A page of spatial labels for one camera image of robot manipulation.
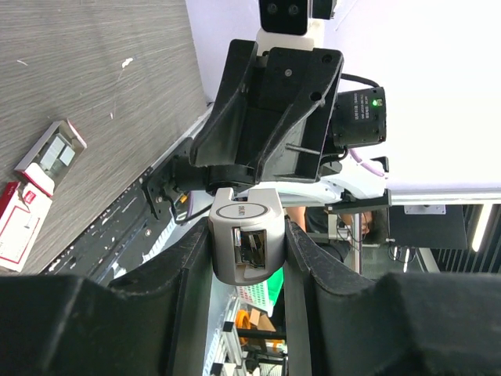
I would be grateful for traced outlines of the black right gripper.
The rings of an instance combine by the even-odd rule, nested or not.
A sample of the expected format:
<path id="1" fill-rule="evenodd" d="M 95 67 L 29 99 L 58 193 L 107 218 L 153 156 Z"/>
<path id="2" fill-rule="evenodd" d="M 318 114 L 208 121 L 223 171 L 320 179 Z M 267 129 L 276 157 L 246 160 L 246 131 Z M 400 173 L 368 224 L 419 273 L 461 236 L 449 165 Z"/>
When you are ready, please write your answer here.
<path id="1" fill-rule="evenodd" d="M 231 41 L 191 164 L 223 182 L 317 181 L 343 63 L 338 50 L 275 47 L 259 56 L 257 42 Z"/>

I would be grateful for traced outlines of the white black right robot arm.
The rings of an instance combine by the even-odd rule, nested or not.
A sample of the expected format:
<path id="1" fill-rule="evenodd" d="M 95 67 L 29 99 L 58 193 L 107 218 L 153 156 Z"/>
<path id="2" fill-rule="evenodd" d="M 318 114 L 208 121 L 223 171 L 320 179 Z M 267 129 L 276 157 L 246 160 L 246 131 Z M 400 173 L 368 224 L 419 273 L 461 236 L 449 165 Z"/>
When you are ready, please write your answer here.
<path id="1" fill-rule="evenodd" d="M 233 40 L 189 155 L 206 190 L 273 188 L 287 207 L 387 204 L 387 161 L 356 154 L 387 138 L 385 93 L 373 83 L 340 92 L 343 62 L 337 50 L 260 54 L 257 42 Z"/>

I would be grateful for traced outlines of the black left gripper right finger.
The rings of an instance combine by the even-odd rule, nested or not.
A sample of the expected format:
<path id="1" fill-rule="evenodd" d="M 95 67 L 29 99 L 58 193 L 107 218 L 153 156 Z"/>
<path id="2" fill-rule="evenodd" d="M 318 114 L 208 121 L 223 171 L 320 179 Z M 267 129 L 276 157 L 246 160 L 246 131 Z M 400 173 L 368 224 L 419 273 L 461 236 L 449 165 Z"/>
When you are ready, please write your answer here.
<path id="1" fill-rule="evenodd" d="M 292 375 L 497 375 L 500 278 L 388 273 L 370 280 L 285 226 Z"/>

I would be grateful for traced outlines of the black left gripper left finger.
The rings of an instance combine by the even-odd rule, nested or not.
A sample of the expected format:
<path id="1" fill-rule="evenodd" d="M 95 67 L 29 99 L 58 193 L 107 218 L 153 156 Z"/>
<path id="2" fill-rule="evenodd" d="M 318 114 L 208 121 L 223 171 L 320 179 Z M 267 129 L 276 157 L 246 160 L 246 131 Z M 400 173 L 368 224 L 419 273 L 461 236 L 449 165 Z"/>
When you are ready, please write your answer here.
<path id="1" fill-rule="evenodd" d="M 1 279 L 4 375 L 200 375 L 211 295 L 201 219 L 102 286 L 72 275 Z"/>

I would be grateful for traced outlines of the red white staple box sleeve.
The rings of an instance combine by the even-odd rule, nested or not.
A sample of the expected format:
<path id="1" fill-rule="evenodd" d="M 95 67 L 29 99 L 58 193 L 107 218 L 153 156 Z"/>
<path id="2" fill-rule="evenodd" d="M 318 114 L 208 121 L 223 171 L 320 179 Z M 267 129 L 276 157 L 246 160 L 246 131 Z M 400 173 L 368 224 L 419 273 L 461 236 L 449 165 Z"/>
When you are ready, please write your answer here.
<path id="1" fill-rule="evenodd" d="M 32 183 L 7 183 L 1 195 L 1 267 L 22 271 L 51 206 Z"/>

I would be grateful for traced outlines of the staple box tray with staples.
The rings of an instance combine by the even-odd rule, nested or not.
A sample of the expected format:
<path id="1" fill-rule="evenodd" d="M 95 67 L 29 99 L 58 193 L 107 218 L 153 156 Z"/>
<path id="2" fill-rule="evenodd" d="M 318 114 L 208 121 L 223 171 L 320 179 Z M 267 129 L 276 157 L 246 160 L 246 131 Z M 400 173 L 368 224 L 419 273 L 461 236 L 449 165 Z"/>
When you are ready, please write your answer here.
<path id="1" fill-rule="evenodd" d="M 68 119 L 54 121 L 14 168 L 52 197 L 87 143 Z"/>

